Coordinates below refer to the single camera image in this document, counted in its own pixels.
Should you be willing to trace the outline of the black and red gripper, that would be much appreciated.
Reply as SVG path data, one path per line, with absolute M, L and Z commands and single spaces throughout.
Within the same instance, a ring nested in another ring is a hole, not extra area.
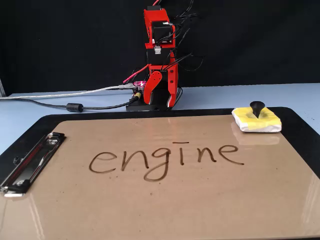
M 172 108 L 175 105 L 178 92 L 178 65 L 176 64 L 167 69 L 167 66 L 176 60 L 175 51 L 175 48 L 162 48 L 160 54 L 156 54 L 154 48 L 146 50 L 147 64 L 151 65 L 151 67 L 147 68 L 150 77 L 143 90 L 145 104 L 151 103 L 152 92 L 162 80 L 162 73 L 167 71 L 169 98 L 166 105 L 168 108 Z

